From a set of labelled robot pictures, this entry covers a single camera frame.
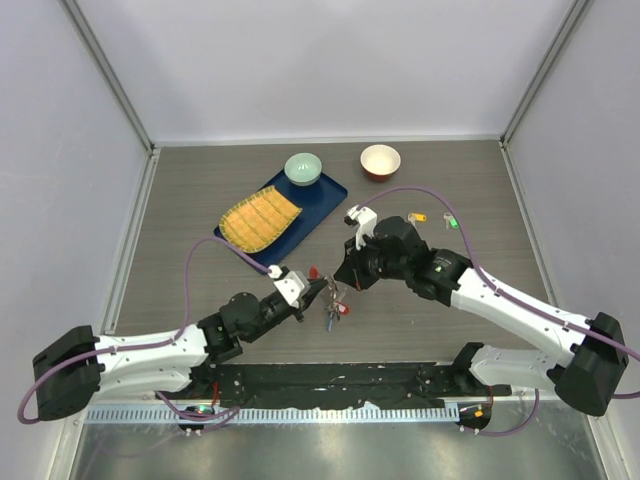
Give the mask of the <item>keyring bunch with tags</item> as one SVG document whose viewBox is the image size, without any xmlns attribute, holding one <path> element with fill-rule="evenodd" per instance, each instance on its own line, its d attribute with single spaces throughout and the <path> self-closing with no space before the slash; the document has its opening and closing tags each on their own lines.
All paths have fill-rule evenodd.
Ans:
<svg viewBox="0 0 640 480">
<path fill-rule="evenodd" d="M 332 276 L 323 275 L 316 266 L 309 268 L 309 278 L 313 280 L 323 278 L 327 281 L 326 292 L 323 293 L 323 296 L 326 298 L 326 330 L 330 332 L 335 323 L 339 322 L 343 316 L 350 314 L 350 308 L 343 301 L 346 292 L 338 287 Z"/>
</svg>

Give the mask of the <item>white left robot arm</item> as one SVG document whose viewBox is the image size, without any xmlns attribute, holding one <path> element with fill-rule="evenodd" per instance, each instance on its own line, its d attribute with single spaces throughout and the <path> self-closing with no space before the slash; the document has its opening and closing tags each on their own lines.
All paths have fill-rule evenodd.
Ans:
<svg viewBox="0 0 640 480">
<path fill-rule="evenodd" d="M 236 294 L 214 314 L 169 332 L 97 336 L 89 325 L 74 327 L 34 356 L 35 384 L 26 397 L 36 401 L 39 421 L 67 418 L 96 399 L 156 391 L 203 398 L 213 385 L 211 365 L 241 355 L 243 344 L 290 317 L 303 321 L 327 285 L 324 278 L 278 280 L 262 299 Z"/>
</svg>

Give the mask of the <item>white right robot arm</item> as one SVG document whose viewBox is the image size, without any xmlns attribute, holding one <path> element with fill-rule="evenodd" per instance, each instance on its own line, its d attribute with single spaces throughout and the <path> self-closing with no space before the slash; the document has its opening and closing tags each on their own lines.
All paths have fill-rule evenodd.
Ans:
<svg viewBox="0 0 640 480">
<path fill-rule="evenodd" d="M 380 220 L 373 210 L 354 207 L 344 221 L 356 233 L 344 244 L 336 281 L 358 291 L 382 279 L 401 281 L 422 299 L 482 317 L 531 344 L 529 350 L 472 347 L 451 371 L 457 391 L 512 385 L 552 391 L 590 416 L 606 413 L 629 364 L 617 319 L 604 312 L 585 317 L 524 294 L 454 251 L 429 247 L 399 216 Z"/>
</svg>

